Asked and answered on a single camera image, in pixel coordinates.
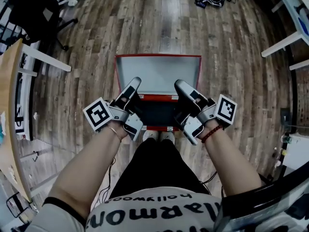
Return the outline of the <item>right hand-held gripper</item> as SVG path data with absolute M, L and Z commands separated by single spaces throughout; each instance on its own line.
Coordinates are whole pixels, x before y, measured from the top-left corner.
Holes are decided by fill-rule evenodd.
M 237 103 L 224 95 L 219 96 L 218 102 L 206 98 L 184 80 L 178 79 L 174 84 L 178 94 L 179 127 L 189 142 L 197 145 L 197 136 L 203 131 L 206 123 L 217 120 L 224 129 L 233 124 Z M 196 104 L 196 99 L 203 100 L 202 104 Z

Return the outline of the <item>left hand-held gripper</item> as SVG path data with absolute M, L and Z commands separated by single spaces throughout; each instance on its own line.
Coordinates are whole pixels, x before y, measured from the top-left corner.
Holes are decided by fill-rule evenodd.
M 92 129 L 99 132 L 110 121 L 120 122 L 131 139 L 136 141 L 143 127 L 143 122 L 136 114 L 140 113 L 140 97 L 137 93 L 140 84 L 141 79 L 134 77 L 115 99 L 115 106 L 110 105 L 103 98 L 88 105 L 83 112 Z M 127 101 L 121 101 L 122 97 L 126 97 Z

